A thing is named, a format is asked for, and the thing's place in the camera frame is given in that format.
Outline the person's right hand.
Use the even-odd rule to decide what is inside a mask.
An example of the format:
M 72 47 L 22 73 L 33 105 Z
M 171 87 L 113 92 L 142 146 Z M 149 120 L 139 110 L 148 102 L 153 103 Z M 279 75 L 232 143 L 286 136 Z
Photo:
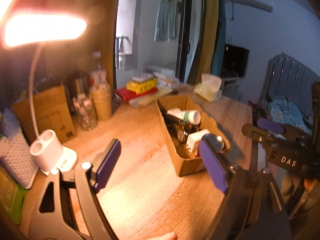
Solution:
M 307 191 L 312 191 L 315 186 L 318 184 L 318 180 L 313 178 L 313 179 L 304 179 L 304 187 Z

